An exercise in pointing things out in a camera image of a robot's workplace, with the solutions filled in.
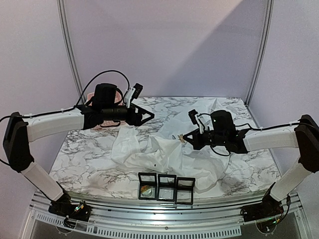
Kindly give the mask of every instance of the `robotic arm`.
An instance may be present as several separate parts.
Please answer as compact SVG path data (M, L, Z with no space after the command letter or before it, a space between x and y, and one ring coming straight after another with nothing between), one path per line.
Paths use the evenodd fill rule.
M3 140L8 164L51 200L49 212L88 221L91 207L84 202L80 205L71 204L67 192L34 162L29 142L64 131L93 128L105 120L124 120L129 125L140 126L154 118L153 113L131 103L139 96L142 88L140 84L130 88L122 96L122 106L119 105L122 100L114 103L116 92L122 94L117 86L103 83L96 86L94 97L84 105L33 116L22 116L18 112L10 116Z
M249 128L237 130L230 112L215 111L210 114L214 130L205 130L195 110L189 117L198 129L183 136L184 140L200 150L206 145L225 146L229 152L248 153L265 148L299 148L300 157L295 164L274 183L259 204L245 206L241 210L244 221L253 221L275 216L283 208L281 201L307 176L319 171L319 127L309 115L299 121L270 128Z

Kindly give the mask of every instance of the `marble table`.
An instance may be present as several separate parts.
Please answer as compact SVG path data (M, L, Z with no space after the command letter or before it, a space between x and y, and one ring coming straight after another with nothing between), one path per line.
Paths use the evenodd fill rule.
M137 138L146 144L165 122L198 101L209 103L216 98L172 97L138 98L134 101L156 117L137 128ZM225 110L235 112L234 123L255 125L243 101L239 98L218 98ZM120 169L111 160L112 145L119 127L108 129L74 130L68 135L52 166L50 175L67 191L92 197L137 199L139 180L137 170ZM238 196L266 190L280 177L269 150L248 154L231 154L228 168L216 186L194 198Z

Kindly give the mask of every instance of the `white cloth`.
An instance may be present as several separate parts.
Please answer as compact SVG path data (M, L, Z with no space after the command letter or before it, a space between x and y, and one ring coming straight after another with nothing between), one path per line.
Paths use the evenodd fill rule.
M217 155L208 146L200 151L193 150L191 144L178 140L178 135L197 128L188 117L188 112L192 109L199 113L211 113L221 110L222 105L216 99L211 105L204 105L199 101L186 107L166 122L158 133L149 136L144 152L141 152L135 128L123 126L113 144L111 159L128 168L194 177L197 193L209 190L223 176L229 156ZM205 119L205 123L210 120L208 116ZM221 154L228 154L224 147L215 147L215 150Z

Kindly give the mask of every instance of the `marble surface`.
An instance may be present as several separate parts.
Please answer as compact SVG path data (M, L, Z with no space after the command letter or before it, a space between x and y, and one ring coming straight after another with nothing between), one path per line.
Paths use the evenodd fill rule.
M134 101L156 117L137 127L140 145L185 107L198 101L210 103L216 98L176 97L138 98ZM235 112L234 123L255 125L239 98L218 98L223 109ZM113 142L119 127L70 131L52 166L50 175L67 191L92 197L137 198L138 170L120 169L111 160ZM238 196L266 190L280 177L269 150L231 154L228 168L212 189L195 193L194 198Z

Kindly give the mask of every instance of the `white wall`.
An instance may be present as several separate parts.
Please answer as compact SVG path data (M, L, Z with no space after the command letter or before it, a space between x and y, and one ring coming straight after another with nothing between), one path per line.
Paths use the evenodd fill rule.
M266 0L68 0L80 78L123 71L147 96L247 94ZM101 76L126 88L116 74Z
M319 1L275 1L265 57L251 110L261 126L311 115L319 122ZM274 150L285 172L298 150ZM312 229L319 238L319 173L298 189Z
M0 117L72 106L77 100L62 38L56 0L7 0L0 7ZM4 136L7 121L0 124ZM49 170L65 134L30 145L35 160ZM0 158L6 161L0 149ZM0 238L17 239L35 188L0 164Z

